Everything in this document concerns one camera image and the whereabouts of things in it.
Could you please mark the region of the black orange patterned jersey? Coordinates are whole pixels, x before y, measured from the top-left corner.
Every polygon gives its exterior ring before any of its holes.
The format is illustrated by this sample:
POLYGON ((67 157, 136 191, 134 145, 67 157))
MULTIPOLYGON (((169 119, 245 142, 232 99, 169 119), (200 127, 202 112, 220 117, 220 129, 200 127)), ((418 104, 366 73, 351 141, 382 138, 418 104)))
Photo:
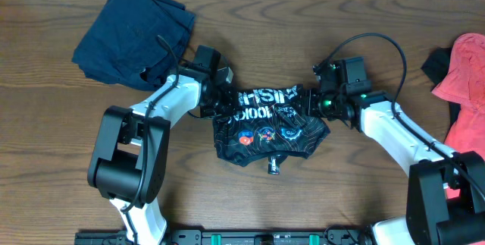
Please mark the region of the black orange patterned jersey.
POLYGON ((213 120, 217 157, 241 167, 267 159, 269 174, 279 174, 280 165, 290 156, 308 158, 330 128, 322 119, 304 113, 304 95, 301 84, 239 92, 237 110, 213 120))

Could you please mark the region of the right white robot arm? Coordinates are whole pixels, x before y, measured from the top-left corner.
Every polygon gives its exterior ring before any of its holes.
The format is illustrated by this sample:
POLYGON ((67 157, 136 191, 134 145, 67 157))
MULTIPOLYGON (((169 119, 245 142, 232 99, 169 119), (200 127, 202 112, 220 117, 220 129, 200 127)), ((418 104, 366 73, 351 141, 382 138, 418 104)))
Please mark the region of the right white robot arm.
POLYGON ((348 121, 380 144, 408 177, 406 213, 379 221, 362 244, 473 244, 484 239, 484 160, 435 140, 384 91, 348 95, 309 90, 310 116, 348 121))

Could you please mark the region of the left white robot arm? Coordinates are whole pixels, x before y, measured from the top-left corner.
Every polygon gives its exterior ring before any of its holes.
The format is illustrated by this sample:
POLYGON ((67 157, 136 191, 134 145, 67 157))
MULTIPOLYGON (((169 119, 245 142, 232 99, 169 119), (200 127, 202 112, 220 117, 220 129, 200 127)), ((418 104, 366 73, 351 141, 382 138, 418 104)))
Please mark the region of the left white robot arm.
POLYGON ((87 181, 121 215, 131 244, 160 244, 167 230, 157 195, 164 180, 171 128, 196 107, 218 114, 232 106, 229 67, 178 68, 147 99, 105 110, 87 181))

